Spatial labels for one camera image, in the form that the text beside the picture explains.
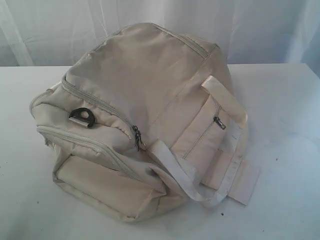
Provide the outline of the white backdrop curtain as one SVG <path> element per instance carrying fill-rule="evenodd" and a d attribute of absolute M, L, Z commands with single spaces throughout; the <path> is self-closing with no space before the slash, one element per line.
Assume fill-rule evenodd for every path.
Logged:
<path fill-rule="evenodd" d="M 3 0 L 2 66 L 69 66 L 106 36 L 151 22 L 217 43 L 230 64 L 320 71 L 317 0 Z"/>

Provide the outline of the cream fabric duffel bag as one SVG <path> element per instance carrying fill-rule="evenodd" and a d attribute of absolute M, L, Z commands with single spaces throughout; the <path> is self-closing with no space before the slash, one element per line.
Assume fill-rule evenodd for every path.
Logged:
<path fill-rule="evenodd" d="M 154 23 L 109 36 L 30 112 L 55 152 L 53 181 L 125 222 L 188 200 L 247 205 L 259 176 L 221 49 Z"/>

